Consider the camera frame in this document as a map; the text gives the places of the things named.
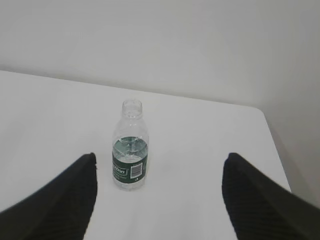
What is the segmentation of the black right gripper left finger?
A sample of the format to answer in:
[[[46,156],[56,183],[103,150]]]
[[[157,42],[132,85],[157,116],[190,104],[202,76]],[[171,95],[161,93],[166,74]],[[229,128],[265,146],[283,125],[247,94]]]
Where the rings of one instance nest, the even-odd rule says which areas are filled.
[[[84,154],[45,186],[0,213],[2,240],[82,240],[98,193],[97,160]]]

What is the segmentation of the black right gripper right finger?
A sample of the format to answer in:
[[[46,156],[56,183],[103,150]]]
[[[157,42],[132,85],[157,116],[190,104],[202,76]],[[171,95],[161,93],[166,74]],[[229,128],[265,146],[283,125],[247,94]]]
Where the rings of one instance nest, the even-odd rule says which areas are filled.
[[[238,153],[223,165],[222,197],[239,240],[318,240],[320,210],[271,180]]]

